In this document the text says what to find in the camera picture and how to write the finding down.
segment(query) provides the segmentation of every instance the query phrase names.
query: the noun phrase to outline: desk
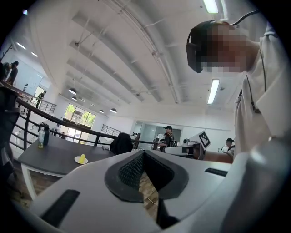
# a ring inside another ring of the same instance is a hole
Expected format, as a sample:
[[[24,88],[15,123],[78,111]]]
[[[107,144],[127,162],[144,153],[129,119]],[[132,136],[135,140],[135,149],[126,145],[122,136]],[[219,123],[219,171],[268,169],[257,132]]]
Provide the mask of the desk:
[[[35,189],[30,177],[30,170],[46,175],[64,177],[81,166],[74,161],[76,156],[85,154],[88,163],[114,156],[111,151],[101,147],[88,146],[50,136],[49,143],[43,149],[38,148],[38,140],[28,147],[18,158],[21,163],[24,181],[28,192],[34,200]]]

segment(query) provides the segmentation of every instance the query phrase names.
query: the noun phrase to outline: ceiling beam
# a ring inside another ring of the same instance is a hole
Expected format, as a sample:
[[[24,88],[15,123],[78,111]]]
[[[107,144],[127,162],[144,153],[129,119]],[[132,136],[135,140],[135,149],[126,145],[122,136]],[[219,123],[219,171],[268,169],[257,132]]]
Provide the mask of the ceiling beam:
[[[81,82],[78,78],[76,78],[76,77],[75,77],[71,72],[68,71],[66,75],[67,75],[69,78],[74,79],[75,82],[81,84],[84,88],[87,88],[88,90],[90,90],[91,92],[93,92],[93,93],[94,93],[95,95],[97,95],[98,97],[104,98],[104,99],[105,99],[104,102],[106,102],[106,101],[110,101],[110,102],[112,102],[114,105],[121,106],[120,103],[118,103],[118,102],[112,100],[111,98],[109,98],[108,96],[106,96],[106,95],[104,95],[104,94],[101,94],[101,93],[98,92],[97,90],[94,90],[92,87],[85,85],[85,84],[84,84],[83,82]]]
[[[67,64],[70,65],[71,67],[73,67],[74,69],[76,69],[77,71],[79,71],[80,73],[82,73],[83,75],[85,75],[86,77],[90,78],[92,81],[94,81],[95,83],[99,84],[100,86],[102,86],[103,88],[105,88],[106,90],[108,90],[109,92],[111,92],[113,95],[117,96],[119,99],[123,100],[125,103],[130,104],[130,101],[129,100],[127,100],[122,95],[120,95],[119,93],[117,93],[116,90],[112,89],[108,84],[106,84],[105,82],[103,82],[101,79],[99,79],[95,75],[91,74],[90,72],[86,71],[78,63],[75,63],[74,61],[72,61],[71,59],[69,59],[67,61]]]
[[[165,47],[165,40],[162,37],[161,31],[156,26],[145,27],[145,25],[153,24],[152,19],[137,3],[128,0],[107,0],[104,3],[115,12],[120,12],[120,16],[125,21],[130,22],[142,34],[141,40],[147,43],[153,50],[153,53],[155,53],[153,57],[162,68],[175,103],[184,102],[186,99],[182,96],[180,88],[178,88],[178,72],[169,49]]]
[[[84,46],[79,45],[79,47],[77,47],[74,43],[74,41],[72,41],[70,43],[70,46],[75,49],[76,51],[79,51],[79,53],[81,53],[82,55],[84,55],[85,57],[87,57],[90,61],[92,61],[93,63],[95,63],[97,66],[99,66],[99,68],[101,68],[103,71],[105,71],[108,75],[110,75],[112,78],[114,78],[117,82],[119,82],[119,84],[121,84],[126,90],[128,90],[135,98],[137,98],[139,101],[143,101],[144,98],[141,96],[136,95],[136,91],[134,91],[131,86],[125,82],[118,74],[116,74],[109,66],[107,66],[104,62],[102,62],[98,57],[96,56],[91,56],[91,51],[89,51],[88,49],[86,49]]]
[[[99,37],[101,29],[97,25],[93,24],[92,22],[89,22],[85,27],[87,20],[86,17],[80,14],[80,12],[78,12],[78,14],[75,15],[72,20],[75,23],[79,24],[81,27],[86,28],[86,30],[89,31],[95,37],[98,37],[100,41],[102,41],[112,52],[114,52],[127,65],[127,67],[135,74],[135,76],[142,82],[146,89],[152,94],[155,100],[157,102],[161,101],[161,97],[159,96],[159,94],[156,91],[151,91],[152,89],[151,84],[147,80],[146,76],[134,63],[133,64],[131,63],[128,55],[107,36],[102,35],[102,37]]]

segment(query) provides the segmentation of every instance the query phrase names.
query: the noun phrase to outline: person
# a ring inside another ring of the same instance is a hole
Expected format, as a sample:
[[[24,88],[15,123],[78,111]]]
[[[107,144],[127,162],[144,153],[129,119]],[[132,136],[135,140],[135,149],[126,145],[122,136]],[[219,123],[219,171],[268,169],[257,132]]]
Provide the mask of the person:
[[[16,75],[17,75],[17,72],[18,72],[17,66],[18,66],[18,61],[15,61],[11,64],[9,64],[8,62],[5,62],[3,64],[3,67],[2,67],[0,81],[4,81],[4,79],[7,78],[10,70],[12,69],[12,72],[10,73],[8,80],[10,81],[9,84],[11,83],[11,80],[14,82]]]
[[[234,145],[234,144],[232,144],[228,149],[227,149],[227,151],[230,151],[231,149],[233,149],[233,148],[235,148],[236,146]]]
[[[65,132],[62,132],[62,134],[65,134]],[[61,136],[61,139],[65,139],[65,136],[62,135],[62,136]]]
[[[190,37],[190,45],[199,46],[195,56],[200,56],[201,64],[216,66],[226,72],[244,72],[242,89],[235,101],[236,146],[224,153],[204,152],[204,160],[232,163],[237,154],[249,152],[255,145],[267,142],[271,136],[255,103],[263,99],[261,97],[272,83],[287,80],[290,76],[289,60],[278,35],[269,24],[260,42],[240,35],[227,22],[214,20],[198,24],[191,30]],[[195,150],[194,157],[198,155],[198,150]]]
[[[42,93],[40,93],[39,95],[38,95],[38,97],[37,98],[39,98],[39,99],[43,99],[44,98],[44,96],[45,96],[45,94],[42,92]],[[40,104],[40,100],[37,100],[37,103],[36,103],[36,108],[38,108],[38,105]]]
[[[167,126],[167,127],[165,127],[165,130],[166,130],[165,139],[162,143],[159,143],[160,151],[162,151],[162,152],[166,147],[172,147],[173,143],[174,143],[174,136],[172,133],[172,127]]]
[[[221,149],[221,152],[227,152],[228,149],[231,147],[231,145],[232,145],[232,139],[229,137],[226,140],[226,146]]]

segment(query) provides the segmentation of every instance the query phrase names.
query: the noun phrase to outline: water bottle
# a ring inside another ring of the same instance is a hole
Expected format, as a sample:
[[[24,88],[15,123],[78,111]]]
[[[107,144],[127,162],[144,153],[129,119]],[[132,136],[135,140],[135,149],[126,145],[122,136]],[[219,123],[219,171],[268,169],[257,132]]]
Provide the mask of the water bottle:
[[[44,139],[45,131],[41,127],[40,131],[38,132],[38,148],[40,149],[44,148]]]

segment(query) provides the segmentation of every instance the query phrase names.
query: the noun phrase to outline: hand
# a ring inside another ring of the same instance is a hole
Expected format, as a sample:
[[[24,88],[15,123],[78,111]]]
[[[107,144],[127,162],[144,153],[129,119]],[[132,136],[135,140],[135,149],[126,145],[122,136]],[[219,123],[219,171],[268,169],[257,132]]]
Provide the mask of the hand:
[[[197,149],[197,148],[194,148],[194,150],[193,150],[193,157],[194,157],[194,159],[198,159],[199,156],[200,156],[200,150]]]

